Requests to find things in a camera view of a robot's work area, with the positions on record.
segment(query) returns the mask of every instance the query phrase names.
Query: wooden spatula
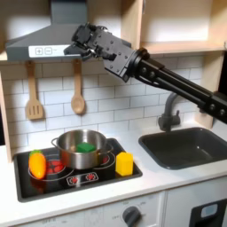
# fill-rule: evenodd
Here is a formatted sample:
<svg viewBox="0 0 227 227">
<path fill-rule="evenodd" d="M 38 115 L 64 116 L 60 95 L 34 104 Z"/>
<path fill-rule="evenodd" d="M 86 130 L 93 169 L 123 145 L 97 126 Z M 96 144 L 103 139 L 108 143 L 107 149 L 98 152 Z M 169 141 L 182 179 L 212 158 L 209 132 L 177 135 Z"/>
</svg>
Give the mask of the wooden spatula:
<svg viewBox="0 0 227 227">
<path fill-rule="evenodd" d="M 30 99 L 26 105 L 26 116 L 30 120 L 43 118 L 43 107 L 37 100 L 35 89 L 35 63 L 26 62 Z"/>
<path fill-rule="evenodd" d="M 85 109 L 85 102 L 82 97 L 82 62 L 74 60 L 74 96 L 71 101 L 71 107 L 76 114 L 82 114 Z"/>
</svg>

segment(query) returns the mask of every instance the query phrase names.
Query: black sink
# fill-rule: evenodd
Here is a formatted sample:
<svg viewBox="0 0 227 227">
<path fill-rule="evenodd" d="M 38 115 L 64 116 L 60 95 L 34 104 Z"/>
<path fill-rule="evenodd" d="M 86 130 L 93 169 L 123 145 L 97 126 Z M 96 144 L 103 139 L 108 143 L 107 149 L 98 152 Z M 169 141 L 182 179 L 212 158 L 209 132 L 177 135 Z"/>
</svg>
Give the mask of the black sink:
<svg viewBox="0 0 227 227">
<path fill-rule="evenodd" d="M 139 144 L 160 166 L 168 169 L 189 168 L 227 159 L 227 143 L 202 128 L 142 136 Z"/>
</svg>

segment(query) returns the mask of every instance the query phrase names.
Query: toy carrot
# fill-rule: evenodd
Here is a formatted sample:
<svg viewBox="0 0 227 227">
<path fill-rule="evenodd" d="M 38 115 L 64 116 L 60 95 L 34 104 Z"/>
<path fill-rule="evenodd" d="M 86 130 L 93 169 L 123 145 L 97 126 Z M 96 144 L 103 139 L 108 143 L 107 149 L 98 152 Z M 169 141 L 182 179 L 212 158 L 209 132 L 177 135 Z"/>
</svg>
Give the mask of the toy carrot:
<svg viewBox="0 0 227 227">
<path fill-rule="evenodd" d="M 31 173 L 37 179 L 43 179 L 46 174 L 46 158 L 41 151 L 34 150 L 29 154 L 28 165 Z"/>
</svg>

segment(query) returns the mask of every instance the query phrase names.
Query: pot handle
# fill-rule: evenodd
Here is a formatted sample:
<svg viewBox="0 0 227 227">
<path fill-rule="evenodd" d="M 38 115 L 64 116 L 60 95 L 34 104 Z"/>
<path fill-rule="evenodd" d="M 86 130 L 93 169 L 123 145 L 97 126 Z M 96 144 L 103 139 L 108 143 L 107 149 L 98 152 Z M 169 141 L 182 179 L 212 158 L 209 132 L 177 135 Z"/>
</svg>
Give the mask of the pot handle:
<svg viewBox="0 0 227 227">
<path fill-rule="evenodd" d="M 110 149 L 105 153 L 111 153 L 114 150 L 114 147 L 112 145 L 109 145 L 109 146 L 110 146 Z"/>
<path fill-rule="evenodd" d="M 53 138 L 53 139 L 51 140 L 51 143 L 52 143 L 52 145 L 53 145 L 53 146 L 55 146 L 55 147 L 57 147 L 57 148 L 58 148 L 58 146 L 57 146 L 57 145 L 55 145 L 55 144 L 53 143 L 53 141 L 55 141 L 55 140 L 57 140 L 57 138 Z"/>
</svg>

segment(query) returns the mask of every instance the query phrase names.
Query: stainless steel pot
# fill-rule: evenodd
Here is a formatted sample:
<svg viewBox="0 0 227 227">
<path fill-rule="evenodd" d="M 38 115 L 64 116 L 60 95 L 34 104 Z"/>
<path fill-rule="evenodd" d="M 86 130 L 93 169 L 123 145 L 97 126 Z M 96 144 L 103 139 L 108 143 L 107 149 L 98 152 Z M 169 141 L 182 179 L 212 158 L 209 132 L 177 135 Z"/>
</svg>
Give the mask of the stainless steel pot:
<svg viewBox="0 0 227 227">
<path fill-rule="evenodd" d="M 91 153 L 78 153 L 76 146 L 80 143 L 89 143 L 96 146 L 96 151 Z M 94 168 L 101 164 L 100 154 L 109 153 L 113 148 L 106 150 L 106 138 L 97 131 L 79 129 L 68 131 L 59 138 L 54 138 L 51 143 L 60 151 L 62 164 L 76 169 Z"/>
</svg>

